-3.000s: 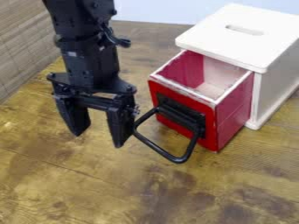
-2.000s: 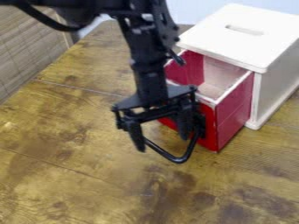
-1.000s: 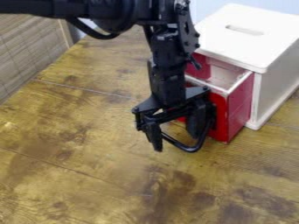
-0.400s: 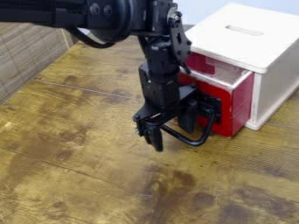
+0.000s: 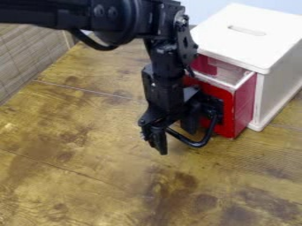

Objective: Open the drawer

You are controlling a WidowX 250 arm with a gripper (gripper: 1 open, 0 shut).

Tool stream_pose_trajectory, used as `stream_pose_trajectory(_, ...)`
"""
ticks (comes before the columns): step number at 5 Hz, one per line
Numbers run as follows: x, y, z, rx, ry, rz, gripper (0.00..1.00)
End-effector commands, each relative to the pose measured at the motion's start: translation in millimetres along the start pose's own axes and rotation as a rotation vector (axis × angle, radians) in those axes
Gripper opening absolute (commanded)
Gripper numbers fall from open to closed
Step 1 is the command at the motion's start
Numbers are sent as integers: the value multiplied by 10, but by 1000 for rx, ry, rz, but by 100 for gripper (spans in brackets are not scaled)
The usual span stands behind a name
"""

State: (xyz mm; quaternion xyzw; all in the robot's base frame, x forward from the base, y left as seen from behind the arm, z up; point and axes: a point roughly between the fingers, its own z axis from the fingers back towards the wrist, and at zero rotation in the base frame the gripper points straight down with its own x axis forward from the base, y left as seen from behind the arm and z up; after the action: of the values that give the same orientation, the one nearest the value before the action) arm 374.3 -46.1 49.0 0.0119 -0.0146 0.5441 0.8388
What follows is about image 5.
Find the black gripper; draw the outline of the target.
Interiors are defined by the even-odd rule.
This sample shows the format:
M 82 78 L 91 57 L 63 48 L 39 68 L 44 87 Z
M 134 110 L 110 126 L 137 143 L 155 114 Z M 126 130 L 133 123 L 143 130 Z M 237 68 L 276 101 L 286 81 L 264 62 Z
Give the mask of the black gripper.
M 201 118 L 201 102 L 189 101 L 197 93 L 185 88 L 185 69 L 173 67 L 157 69 L 149 64 L 142 71 L 143 88 L 149 104 L 145 115 L 138 120 L 149 145 L 167 155 L 166 128 L 181 119 L 181 128 L 197 133 Z

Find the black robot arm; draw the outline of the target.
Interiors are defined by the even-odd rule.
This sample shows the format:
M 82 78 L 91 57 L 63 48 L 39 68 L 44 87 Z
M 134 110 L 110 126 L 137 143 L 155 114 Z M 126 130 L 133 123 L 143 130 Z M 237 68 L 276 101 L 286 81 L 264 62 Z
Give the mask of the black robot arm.
M 170 128 L 182 123 L 197 132 L 201 90 L 185 86 L 197 58 L 186 7 L 177 0 L 0 0 L 0 23 L 66 30 L 87 46 L 110 51 L 141 39 L 151 64 L 142 70 L 149 107 L 138 121 L 143 139 L 167 154 L 169 135 L 191 147 L 193 141 Z

